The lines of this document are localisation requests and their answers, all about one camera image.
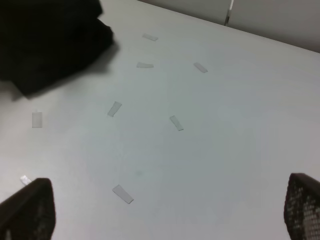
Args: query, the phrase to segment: black cloth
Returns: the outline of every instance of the black cloth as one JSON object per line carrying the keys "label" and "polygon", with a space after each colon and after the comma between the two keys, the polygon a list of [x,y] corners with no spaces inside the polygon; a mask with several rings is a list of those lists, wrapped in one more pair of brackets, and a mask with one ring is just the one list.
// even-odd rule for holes
{"label": "black cloth", "polygon": [[36,93],[113,44],[99,0],[0,0],[0,79]]}

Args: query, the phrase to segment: tape piece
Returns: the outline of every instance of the tape piece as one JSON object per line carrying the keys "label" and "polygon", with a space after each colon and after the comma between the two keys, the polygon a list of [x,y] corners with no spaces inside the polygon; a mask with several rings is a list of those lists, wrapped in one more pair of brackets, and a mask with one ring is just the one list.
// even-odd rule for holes
{"label": "tape piece", "polygon": [[143,62],[138,62],[136,65],[137,68],[153,68],[153,64],[148,64],[148,63],[143,63]]}
{"label": "tape piece", "polygon": [[130,204],[134,200],[120,185],[116,186],[112,191],[127,204]]}
{"label": "tape piece", "polygon": [[31,183],[32,181],[27,178],[26,175],[23,175],[22,177],[20,177],[20,181],[22,182],[23,185],[27,186],[29,183]]}
{"label": "tape piece", "polygon": [[114,117],[116,112],[118,112],[119,108],[122,106],[120,102],[115,101],[112,108],[109,110],[108,115],[110,117]]}
{"label": "tape piece", "polygon": [[199,69],[201,72],[203,72],[203,73],[208,72],[208,70],[205,69],[205,67],[202,66],[202,65],[201,65],[200,63],[198,63],[198,62],[194,63],[193,65],[194,65],[197,69]]}
{"label": "tape piece", "polygon": [[180,124],[179,120],[176,118],[176,116],[171,116],[170,120],[175,125],[176,129],[178,129],[178,131],[181,131],[184,129]]}
{"label": "tape piece", "polygon": [[42,112],[32,113],[32,128],[42,129]]}
{"label": "tape piece", "polygon": [[142,37],[145,38],[145,39],[152,40],[152,41],[157,41],[157,40],[159,39],[159,38],[156,37],[156,36],[151,36],[151,35],[146,34],[146,33],[144,33],[144,34],[142,35]]}

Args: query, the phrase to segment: table surface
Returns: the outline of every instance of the table surface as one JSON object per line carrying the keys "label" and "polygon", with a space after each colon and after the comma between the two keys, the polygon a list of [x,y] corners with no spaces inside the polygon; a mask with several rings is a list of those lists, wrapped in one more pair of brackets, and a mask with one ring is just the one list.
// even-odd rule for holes
{"label": "table surface", "polygon": [[54,240],[289,239],[290,173],[320,179],[320,54],[135,0],[102,5],[112,57],[32,99],[1,84],[0,201],[22,175],[50,178]]}

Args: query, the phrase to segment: white table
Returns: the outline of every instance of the white table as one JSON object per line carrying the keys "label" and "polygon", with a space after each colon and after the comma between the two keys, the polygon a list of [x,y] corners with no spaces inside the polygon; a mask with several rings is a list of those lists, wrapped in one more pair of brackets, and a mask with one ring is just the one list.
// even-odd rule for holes
{"label": "white table", "polygon": [[50,178],[54,240],[289,239],[290,173],[320,179],[320,54],[135,0],[102,4],[119,45],[107,68],[29,100],[1,92],[0,200],[22,175]]}

